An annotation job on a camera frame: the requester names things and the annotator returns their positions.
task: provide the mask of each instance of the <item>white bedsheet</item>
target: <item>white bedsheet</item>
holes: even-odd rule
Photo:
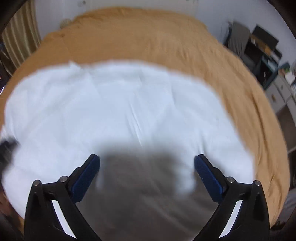
[[[143,62],[39,70],[7,101],[1,137],[20,143],[3,186],[22,217],[34,180],[55,182],[90,154],[101,157],[78,207],[103,240],[194,238],[217,207],[194,172],[196,155],[225,176],[254,180],[253,157],[214,91]]]

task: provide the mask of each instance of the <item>dresser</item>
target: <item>dresser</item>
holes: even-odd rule
[[[296,96],[283,76],[277,76],[266,89],[266,96],[276,113],[287,144],[291,185],[296,187]]]

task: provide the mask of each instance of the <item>bed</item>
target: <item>bed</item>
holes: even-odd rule
[[[157,64],[204,79],[218,93],[254,156],[255,177],[263,185],[272,226],[289,189],[287,150],[279,123],[262,88],[241,60],[194,18],[124,7],[77,17],[67,28],[47,35],[17,69],[0,96],[1,125],[7,98],[36,70],[69,61],[92,64],[122,59]]]

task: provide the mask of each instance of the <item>striped curtain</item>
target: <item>striped curtain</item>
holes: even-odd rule
[[[2,33],[8,55],[18,68],[40,45],[35,0],[27,1],[12,17]]]

